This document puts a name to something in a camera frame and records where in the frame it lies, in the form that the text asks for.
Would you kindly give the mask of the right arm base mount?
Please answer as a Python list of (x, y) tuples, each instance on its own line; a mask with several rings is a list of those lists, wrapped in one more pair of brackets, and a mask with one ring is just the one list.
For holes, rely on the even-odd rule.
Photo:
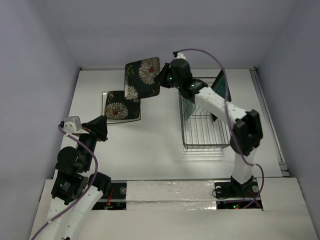
[(261, 197), (258, 195), (259, 186), (253, 181), (242, 191), (232, 188), (229, 181), (218, 181), (214, 183), (211, 194), (216, 199), (218, 210), (239, 210), (239, 209), (263, 209)]

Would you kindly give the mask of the light blue rectangular plate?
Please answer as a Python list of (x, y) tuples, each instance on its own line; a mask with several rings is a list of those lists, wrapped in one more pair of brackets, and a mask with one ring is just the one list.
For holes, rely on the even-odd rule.
[(183, 111), (183, 118), (185, 121), (187, 121), (195, 112), (196, 110), (196, 105), (186, 99), (186, 98), (183, 98), (182, 99), (182, 111)]

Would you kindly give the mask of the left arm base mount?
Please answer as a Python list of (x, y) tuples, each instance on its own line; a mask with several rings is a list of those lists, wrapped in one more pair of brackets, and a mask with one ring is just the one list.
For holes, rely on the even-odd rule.
[(127, 182), (113, 181), (108, 195), (99, 199), (92, 210), (126, 210)]

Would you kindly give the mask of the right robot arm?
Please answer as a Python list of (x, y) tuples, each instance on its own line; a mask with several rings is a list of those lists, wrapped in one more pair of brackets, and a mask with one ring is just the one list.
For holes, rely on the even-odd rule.
[(235, 196), (246, 193), (254, 179), (254, 156), (263, 138), (260, 114), (254, 109), (247, 111), (232, 104), (207, 83), (194, 78), (189, 63), (182, 58), (166, 63), (154, 80), (162, 87), (177, 89), (182, 97), (228, 125), (229, 144), (234, 151), (230, 190)]

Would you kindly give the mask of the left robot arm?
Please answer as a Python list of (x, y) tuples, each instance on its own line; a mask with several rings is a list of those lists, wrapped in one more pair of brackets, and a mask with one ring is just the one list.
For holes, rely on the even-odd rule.
[(94, 205), (111, 191), (111, 178), (98, 171), (94, 154), (97, 142), (108, 139), (107, 117), (82, 123), (79, 116), (70, 116), (58, 130), (76, 146), (58, 152), (46, 222), (33, 240), (75, 240)]

